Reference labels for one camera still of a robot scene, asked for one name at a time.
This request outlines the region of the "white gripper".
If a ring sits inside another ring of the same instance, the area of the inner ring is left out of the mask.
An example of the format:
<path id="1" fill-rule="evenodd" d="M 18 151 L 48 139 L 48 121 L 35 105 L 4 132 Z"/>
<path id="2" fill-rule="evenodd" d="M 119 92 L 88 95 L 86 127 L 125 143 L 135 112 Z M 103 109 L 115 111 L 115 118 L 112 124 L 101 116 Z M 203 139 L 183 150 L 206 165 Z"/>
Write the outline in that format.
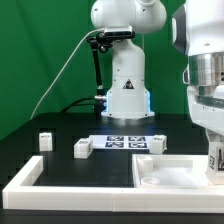
<path id="1" fill-rule="evenodd" d="M 192 122 L 207 129 L 209 148 L 215 149 L 219 146 L 220 135 L 224 136 L 224 109 L 199 104 L 196 102 L 197 96 L 198 89 L 188 86 L 187 99 Z"/>

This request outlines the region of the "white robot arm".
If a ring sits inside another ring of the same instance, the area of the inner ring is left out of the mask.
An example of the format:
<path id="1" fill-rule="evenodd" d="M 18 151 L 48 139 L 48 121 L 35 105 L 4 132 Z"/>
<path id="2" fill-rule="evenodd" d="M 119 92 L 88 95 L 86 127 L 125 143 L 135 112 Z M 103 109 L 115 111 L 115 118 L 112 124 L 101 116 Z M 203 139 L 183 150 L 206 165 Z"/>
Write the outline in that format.
<path id="1" fill-rule="evenodd" d="M 160 0 L 97 0 L 92 6 L 97 49 L 112 50 L 103 117 L 124 123 L 153 115 L 144 85 L 145 54 L 132 38 L 161 30 L 166 18 Z M 185 0 L 172 16 L 172 37 L 188 57 L 183 82 L 191 119 L 206 129 L 210 147 L 224 148 L 224 0 Z"/>

